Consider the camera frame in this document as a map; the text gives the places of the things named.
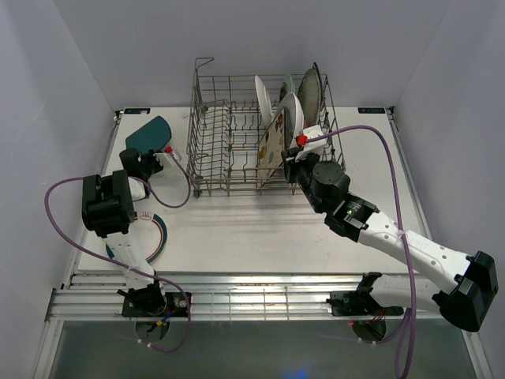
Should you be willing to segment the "white oval platter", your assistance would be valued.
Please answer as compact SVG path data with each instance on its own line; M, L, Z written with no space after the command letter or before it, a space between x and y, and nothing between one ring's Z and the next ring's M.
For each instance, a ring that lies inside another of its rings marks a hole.
M301 134L305 121L301 103L294 92L289 92L282 99L274 119L277 119L281 114L284 125L284 148L288 150L297 147L297 137Z

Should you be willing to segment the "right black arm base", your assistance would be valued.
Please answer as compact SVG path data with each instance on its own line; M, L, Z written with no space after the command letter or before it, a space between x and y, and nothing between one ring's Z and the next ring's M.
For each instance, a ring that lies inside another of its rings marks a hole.
M334 316L377 315L381 309L368 292L360 291L332 291L326 303Z

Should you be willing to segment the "cream square flower plate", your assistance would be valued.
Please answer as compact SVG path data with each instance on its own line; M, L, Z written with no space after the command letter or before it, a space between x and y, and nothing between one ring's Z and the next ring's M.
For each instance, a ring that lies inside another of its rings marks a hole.
M257 178L270 178L282 163L281 152L284 148L285 111L280 111L262 136L257 161Z

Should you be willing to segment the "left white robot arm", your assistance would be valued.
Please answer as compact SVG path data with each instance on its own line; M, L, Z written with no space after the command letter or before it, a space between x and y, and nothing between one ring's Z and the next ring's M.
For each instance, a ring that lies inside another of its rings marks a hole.
M86 229L103 240L108 258L122 264L127 290L120 290L128 305L149 316L161 314L167 306L163 285L154 278L131 226L139 217L134 201L144 199L149 178L163 165L153 150L127 148L120 153L123 168L108 176L84 177L81 215Z

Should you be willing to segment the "black square floral plate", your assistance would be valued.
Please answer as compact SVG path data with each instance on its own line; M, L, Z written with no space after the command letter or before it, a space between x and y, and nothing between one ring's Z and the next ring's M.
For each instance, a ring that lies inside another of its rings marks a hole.
M312 64L312 68L313 68L313 70L316 73L316 77L317 77L318 84L319 84L319 110L318 110L318 118L320 118L320 115L323 112L324 107L325 107L324 80L323 80L323 77L322 77L322 74L320 72L320 68L319 68L317 62L314 62Z

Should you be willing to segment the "mint green flower plate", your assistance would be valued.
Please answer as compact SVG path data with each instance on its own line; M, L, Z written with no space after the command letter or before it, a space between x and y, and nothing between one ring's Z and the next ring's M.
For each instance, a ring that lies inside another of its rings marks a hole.
M290 74L283 77L282 85L279 91L279 101L282 101L289 93L296 92L294 80Z

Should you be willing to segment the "speckled beige round plate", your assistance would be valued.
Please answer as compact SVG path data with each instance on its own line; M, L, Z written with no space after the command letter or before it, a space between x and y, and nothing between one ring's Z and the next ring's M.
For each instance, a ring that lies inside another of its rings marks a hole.
M313 66L305 72L297 91L297 97L304 114L306 127L317 125L319 122L320 92L320 76Z

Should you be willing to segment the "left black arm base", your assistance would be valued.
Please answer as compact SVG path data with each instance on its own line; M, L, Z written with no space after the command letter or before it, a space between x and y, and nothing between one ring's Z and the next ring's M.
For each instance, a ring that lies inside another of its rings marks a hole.
M168 314L171 314L173 317L187 317L187 306L191 305L192 293L187 292L186 297L187 299L184 299L183 295L180 293L167 292L165 294L165 306L160 308L158 313L149 313L145 310L137 309L125 298L120 314L122 317L127 318L157 317L161 319Z

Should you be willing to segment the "teal square plate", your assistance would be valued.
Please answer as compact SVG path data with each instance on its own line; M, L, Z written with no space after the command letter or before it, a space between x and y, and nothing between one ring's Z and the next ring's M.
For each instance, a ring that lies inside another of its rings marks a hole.
M125 139L127 148L141 153L162 152L172 139L172 130L165 118L157 116Z

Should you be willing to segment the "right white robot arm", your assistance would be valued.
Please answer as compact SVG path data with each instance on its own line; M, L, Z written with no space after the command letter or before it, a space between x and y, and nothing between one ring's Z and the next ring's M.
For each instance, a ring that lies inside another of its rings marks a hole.
M350 177L338 163L315 153L297 159L292 149L282 154L284 175L300 186L314 212L338 236L371 247L406 265L413 275L369 272L354 291L334 291L327 299L334 315L400 315L405 308L440 314L467 332L480 330L498 293L494 259L441 246L416 232L403 230L373 203L349 191Z

